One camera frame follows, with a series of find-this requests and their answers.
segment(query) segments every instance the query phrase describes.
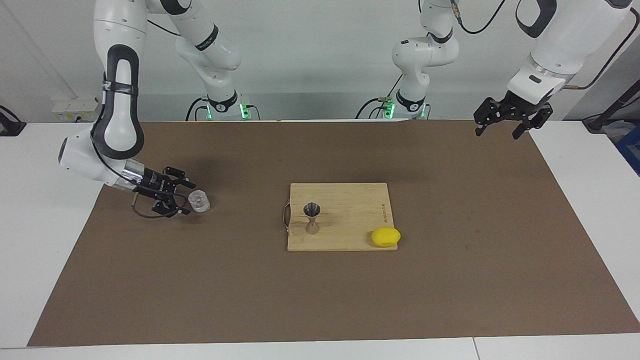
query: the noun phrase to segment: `wooden cutting board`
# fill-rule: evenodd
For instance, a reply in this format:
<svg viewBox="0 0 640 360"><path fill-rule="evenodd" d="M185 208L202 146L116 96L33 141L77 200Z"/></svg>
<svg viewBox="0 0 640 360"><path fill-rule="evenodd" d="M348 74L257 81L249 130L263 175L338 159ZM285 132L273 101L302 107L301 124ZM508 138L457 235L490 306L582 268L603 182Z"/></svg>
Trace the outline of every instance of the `wooden cutting board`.
<svg viewBox="0 0 640 360"><path fill-rule="evenodd" d="M317 234L307 232L304 207L320 205ZM394 227L386 183L291 184L289 251L395 251L377 247L371 233Z"/></svg>

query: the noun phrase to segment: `white table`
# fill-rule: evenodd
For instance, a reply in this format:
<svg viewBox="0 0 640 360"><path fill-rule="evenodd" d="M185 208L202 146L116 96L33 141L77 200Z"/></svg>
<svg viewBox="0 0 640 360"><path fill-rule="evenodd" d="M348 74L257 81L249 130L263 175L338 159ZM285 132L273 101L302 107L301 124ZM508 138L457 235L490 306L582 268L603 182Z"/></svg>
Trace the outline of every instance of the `white table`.
<svg viewBox="0 0 640 360"><path fill-rule="evenodd" d="M100 192L57 162L62 139L86 126L30 124L17 138L0 138L0 360L640 359L640 334L23 348ZM640 178L582 124L550 122L532 136L638 316Z"/></svg>

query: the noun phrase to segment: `cutting board handle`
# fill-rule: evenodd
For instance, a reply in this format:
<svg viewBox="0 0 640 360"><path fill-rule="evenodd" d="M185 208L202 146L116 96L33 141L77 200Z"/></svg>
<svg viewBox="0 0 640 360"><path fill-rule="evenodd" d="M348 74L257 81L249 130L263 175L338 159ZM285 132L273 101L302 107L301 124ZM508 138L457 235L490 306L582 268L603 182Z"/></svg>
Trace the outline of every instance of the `cutting board handle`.
<svg viewBox="0 0 640 360"><path fill-rule="evenodd" d="M285 229L287 229L287 232L289 232L289 223L291 223L291 199L287 200L287 204L282 208L282 223Z"/></svg>

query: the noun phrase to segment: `white wall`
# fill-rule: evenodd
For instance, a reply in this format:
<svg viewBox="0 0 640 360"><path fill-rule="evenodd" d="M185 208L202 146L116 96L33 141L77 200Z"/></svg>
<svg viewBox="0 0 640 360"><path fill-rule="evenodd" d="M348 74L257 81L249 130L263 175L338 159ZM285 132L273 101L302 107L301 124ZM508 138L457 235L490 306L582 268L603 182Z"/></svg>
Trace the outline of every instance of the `white wall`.
<svg viewBox="0 0 640 360"><path fill-rule="evenodd" d="M416 1L382 0L202 0L221 31L243 50L237 88L251 95L267 119L351 118L374 95L386 95L399 75L391 48L406 37L424 35ZM28 60L16 26L0 25L0 101L24 120L50 120L50 97L68 84L80 97L99 94L102 66L92 34L93 1L0 0L51 64L49 71ZM499 0L461 5L468 28L486 22ZM517 27L510 0L481 35L456 30L461 45L456 63L429 71L432 119L469 119L487 96L501 98L509 78L523 64L534 40ZM151 15L172 28L160 15ZM599 70L631 27L632 19L594 55L574 82L583 84ZM203 92L198 76L174 51L174 38L149 27L141 64L140 117L184 118L190 100ZM64 83L51 81L59 74ZM584 92L554 97L556 119L563 118Z"/></svg>

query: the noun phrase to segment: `metal jigger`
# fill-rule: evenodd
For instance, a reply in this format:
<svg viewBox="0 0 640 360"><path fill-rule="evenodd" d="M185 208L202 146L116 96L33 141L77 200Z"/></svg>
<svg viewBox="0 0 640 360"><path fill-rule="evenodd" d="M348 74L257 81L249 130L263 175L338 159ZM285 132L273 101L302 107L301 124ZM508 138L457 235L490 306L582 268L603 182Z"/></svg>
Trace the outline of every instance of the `metal jigger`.
<svg viewBox="0 0 640 360"><path fill-rule="evenodd" d="M307 224L307 234L315 235L320 231L320 227L316 223L316 218L320 215L320 205L315 202L309 202L304 208L305 215L309 218Z"/></svg>

